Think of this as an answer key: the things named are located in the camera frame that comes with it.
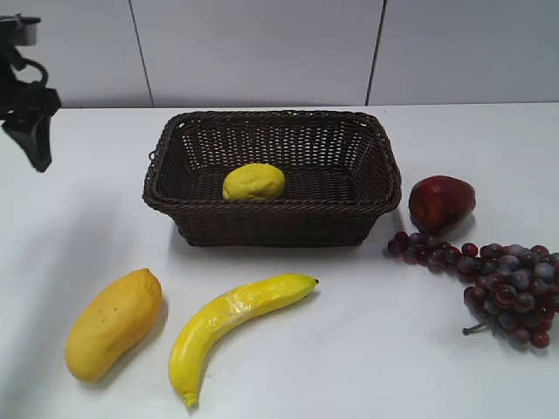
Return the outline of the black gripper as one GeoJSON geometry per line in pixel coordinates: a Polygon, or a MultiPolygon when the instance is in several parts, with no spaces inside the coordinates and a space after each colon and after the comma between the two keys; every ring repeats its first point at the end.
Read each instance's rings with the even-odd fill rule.
{"type": "Polygon", "coordinates": [[[1,42],[1,119],[6,120],[2,129],[39,173],[52,163],[51,117],[61,108],[59,94],[47,86],[48,79],[43,65],[24,58],[9,41],[1,42]],[[15,71],[27,67],[38,70],[38,80],[24,82],[17,78],[15,71]]]}

